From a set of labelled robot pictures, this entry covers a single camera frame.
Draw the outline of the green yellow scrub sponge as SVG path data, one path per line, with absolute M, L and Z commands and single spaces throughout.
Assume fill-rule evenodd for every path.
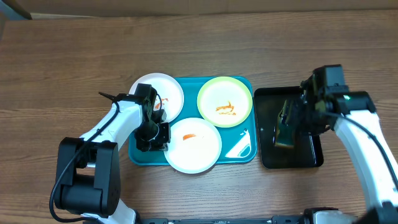
M 295 128 L 288 124 L 292 100 L 285 100 L 284 105 L 277 115 L 275 126 L 274 145 L 276 147 L 293 148 L 295 141 Z

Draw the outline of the teal plastic serving tray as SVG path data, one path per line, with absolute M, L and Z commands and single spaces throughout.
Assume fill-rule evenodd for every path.
M 197 108 L 197 94 L 209 80 L 211 77 L 176 78 L 184 93 L 184 105 L 180 114 L 170 122 L 171 125 L 185 118 L 201 116 Z M 241 164 L 254 159 L 257 154 L 257 135 L 253 111 L 241 124 L 232 128 L 218 128 L 218 131 L 222 149 L 217 164 Z M 128 154 L 130 160 L 139 166 L 167 166 L 169 164 L 162 151 L 142 152 L 136 149 L 134 134 L 129 137 Z

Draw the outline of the white plate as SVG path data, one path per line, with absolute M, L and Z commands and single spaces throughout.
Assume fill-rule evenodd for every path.
M 169 165 L 185 174 L 199 174 L 213 167 L 221 155 L 219 131 L 202 118 L 185 118 L 171 126 L 164 152 Z
M 154 103 L 154 111 L 163 109 L 166 112 L 165 122 L 170 123 L 181 112 L 184 104 L 182 87 L 173 77 L 164 73 L 150 73 L 138 78 L 129 90 L 134 94 L 139 83 L 151 85 L 160 98 L 157 96 Z

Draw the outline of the green rimmed plate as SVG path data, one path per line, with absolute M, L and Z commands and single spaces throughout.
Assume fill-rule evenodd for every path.
M 232 128 L 249 117 L 252 94 L 237 78 L 216 77 L 200 88 L 197 107 L 200 115 L 214 126 Z

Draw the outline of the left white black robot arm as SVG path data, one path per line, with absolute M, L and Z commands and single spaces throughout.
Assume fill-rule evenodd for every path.
M 119 150 L 129 136 L 142 152 L 168 149 L 170 125 L 164 109 L 154 110 L 160 97 L 155 88 L 140 83 L 133 94 L 103 96 L 112 102 L 106 116 L 87 133 L 59 144 L 49 211 L 60 223 L 140 223 L 120 198 Z

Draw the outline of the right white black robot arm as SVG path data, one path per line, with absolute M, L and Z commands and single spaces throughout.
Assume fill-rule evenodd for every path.
M 350 91 L 341 65 L 324 65 L 286 100 L 277 117 L 275 144 L 292 147 L 301 134 L 332 130 L 359 177 L 366 213 L 353 218 L 337 210 L 309 210 L 310 223 L 397 223 L 397 162 L 383 136 L 376 107 L 365 91 Z

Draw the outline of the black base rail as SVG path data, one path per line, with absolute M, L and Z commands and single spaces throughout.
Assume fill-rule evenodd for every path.
M 303 215 L 276 215 L 271 218 L 179 219 L 139 218 L 138 224 L 311 224 Z

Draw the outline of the black water tray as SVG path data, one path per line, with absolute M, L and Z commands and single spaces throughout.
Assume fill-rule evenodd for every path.
M 256 132 L 261 161 L 268 169 L 320 167 L 323 152 L 319 136 L 298 136 L 293 148 L 274 145 L 277 116 L 285 100 L 296 99 L 299 87 L 258 88 L 254 92 Z

